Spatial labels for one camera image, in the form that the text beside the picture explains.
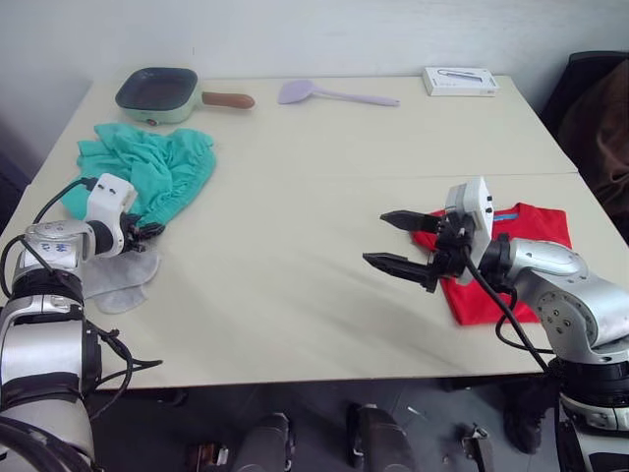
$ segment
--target red shirt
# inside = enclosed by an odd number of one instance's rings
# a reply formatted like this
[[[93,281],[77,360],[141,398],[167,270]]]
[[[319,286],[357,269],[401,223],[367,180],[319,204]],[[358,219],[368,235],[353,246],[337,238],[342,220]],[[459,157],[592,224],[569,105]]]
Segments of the red shirt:
[[[441,216],[443,211],[436,211],[433,214]],[[493,217],[491,238],[496,239],[500,233],[508,233],[509,240],[525,238],[552,241],[572,247],[566,213],[560,209],[517,204],[513,208],[497,211]],[[413,240],[420,246],[433,251],[436,235],[417,231],[413,233]],[[468,285],[459,285],[454,279],[446,278],[441,279],[441,287],[454,318],[461,325],[496,323],[502,316],[502,311],[476,280]],[[508,295],[501,294],[500,296],[507,304],[509,303]],[[521,323],[539,321],[535,313],[522,302],[517,303],[513,313]]]

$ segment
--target teal cloth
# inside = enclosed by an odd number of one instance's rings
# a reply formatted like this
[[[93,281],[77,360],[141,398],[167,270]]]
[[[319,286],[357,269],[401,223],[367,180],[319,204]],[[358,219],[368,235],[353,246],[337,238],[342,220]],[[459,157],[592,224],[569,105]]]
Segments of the teal cloth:
[[[81,177],[107,172],[131,182],[138,197],[130,212],[142,217],[138,226],[165,225],[197,196],[216,165],[212,138],[199,131],[161,136],[125,124],[96,125],[94,131],[100,141],[79,142]],[[75,187],[62,202],[83,219],[88,195]]]

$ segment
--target cardboard box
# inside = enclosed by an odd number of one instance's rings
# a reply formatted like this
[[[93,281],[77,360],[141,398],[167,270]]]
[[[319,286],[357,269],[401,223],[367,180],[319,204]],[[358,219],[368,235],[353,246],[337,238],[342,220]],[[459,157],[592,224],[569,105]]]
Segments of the cardboard box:
[[[423,77],[429,95],[495,96],[500,89],[487,69],[426,67]]]

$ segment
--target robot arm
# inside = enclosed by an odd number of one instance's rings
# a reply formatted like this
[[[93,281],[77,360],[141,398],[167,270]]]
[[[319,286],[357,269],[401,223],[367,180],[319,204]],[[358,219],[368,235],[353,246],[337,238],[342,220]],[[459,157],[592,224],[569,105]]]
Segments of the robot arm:
[[[93,461],[84,398],[101,378],[98,338],[119,355],[127,348],[87,321],[82,268],[94,257],[138,246],[137,219],[126,215],[135,197],[131,184],[103,174],[87,200],[85,221],[37,223],[16,239],[26,249],[0,315],[0,439],[8,446],[0,470],[36,470],[42,443],[48,454],[58,445],[57,461],[65,454],[61,463],[68,470],[84,470]],[[23,442],[10,442],[11,434],[21,434]]]
[[[387,253],[364,258],[429,292],[442,277],[468,283],[473,278],[470,266],[478,269],[474,278],[481,278],[493,295],[516,290],[537,313],[557,356],[548,369],[504,306],[525,346],[560,382],[561,403],[570,419],[562,430],[563,444],[557,445],[563,463],[571,470],[622,470],[608,467],[629,466],[629,294],[590,272],[564,246],[509,241],[506,235],[490,241],[492,218],[486,216],[492,213],[485,181],[477,178],[450,191],[441,218],[410,211],[380,217],[400,229],[437,235],[427,265]]]

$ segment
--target plastic spatula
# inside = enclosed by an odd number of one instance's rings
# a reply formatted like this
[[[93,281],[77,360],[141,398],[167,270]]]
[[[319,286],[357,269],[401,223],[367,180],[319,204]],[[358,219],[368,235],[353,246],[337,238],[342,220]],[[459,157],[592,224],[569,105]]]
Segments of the plastic spatula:
[[[354,95],[352,93],[341,93],[340,91],[326,90],[325,88],[317,87],[313,81],[309,80],[292,81],[284,84],[284,86],[282,86],[282,90],[279,91],[277,102],[281,105],[297,103],[298,101],[305,100],[313,93],[337,96],[339,98],[360,101],[362,103],[373,103],[375,105],[399,106],[400,104],[400,100],[386,98],[384,96]]]

